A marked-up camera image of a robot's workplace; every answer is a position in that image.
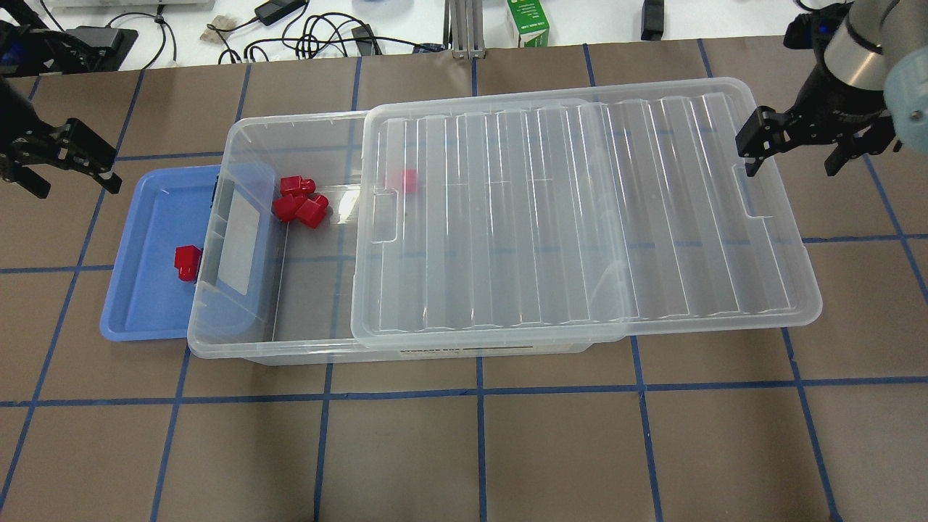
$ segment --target green and white carton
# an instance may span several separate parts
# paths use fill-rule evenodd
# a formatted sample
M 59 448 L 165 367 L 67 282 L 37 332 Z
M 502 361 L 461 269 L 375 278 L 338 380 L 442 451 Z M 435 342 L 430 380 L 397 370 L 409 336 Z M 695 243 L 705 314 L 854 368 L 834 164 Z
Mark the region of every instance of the green and white carton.
M 519 47 L 547 47 L 551 26 L 541 0 L 507 0 L 513 38 Z

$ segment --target clear plastic lid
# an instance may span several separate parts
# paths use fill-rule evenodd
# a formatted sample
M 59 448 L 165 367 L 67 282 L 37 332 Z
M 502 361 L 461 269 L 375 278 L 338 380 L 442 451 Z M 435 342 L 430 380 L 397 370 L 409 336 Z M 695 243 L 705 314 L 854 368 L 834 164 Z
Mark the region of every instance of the clear plastic lid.
M 730 78 L 380 106 L 352 332 L 436 349 L 806 324 L 815 276 Z

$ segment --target blue tray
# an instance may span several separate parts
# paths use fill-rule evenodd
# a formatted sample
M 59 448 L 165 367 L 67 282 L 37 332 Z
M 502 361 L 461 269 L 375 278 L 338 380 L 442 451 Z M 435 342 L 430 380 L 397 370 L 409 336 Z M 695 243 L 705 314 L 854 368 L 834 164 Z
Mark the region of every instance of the blue tray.
M 177 278 L 174 249 L 203 248 L 219 165 L 149 172 L 135 186 L 100 332 L 111 341 L 187 337 L 195 285 Z

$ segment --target transparent storage container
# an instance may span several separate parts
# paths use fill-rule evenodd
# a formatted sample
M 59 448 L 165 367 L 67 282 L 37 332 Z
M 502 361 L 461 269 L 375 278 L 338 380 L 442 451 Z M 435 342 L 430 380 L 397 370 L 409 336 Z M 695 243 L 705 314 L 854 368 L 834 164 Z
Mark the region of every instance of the transparent storage container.
M 747 178 L 735 151 L 753 108 L 722 78 L 238 122 L 190 347 L 322 363 L 808 323 L 821 298 L 779 172 Z M 271 211 L 296 175 L 330 200 L 316 230 Z

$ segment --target tiled table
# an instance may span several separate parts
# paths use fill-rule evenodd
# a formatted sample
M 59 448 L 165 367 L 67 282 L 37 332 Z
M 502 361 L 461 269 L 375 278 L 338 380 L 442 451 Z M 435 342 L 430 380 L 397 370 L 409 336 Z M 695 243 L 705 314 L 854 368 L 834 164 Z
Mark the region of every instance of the tiled table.
M 908 150 L 836 178 L 825 149 L 778 159 L 825 301 L 805 328 L 285 368 L 97 330 L 136 181 L 218 163 L 240 117 L 707 74 L 785 109 L 812 62 L 752 38 L 16 81 L 117 143 L 125 184 L 0 187 L 0 520 L 924 518 L 928 177 Z

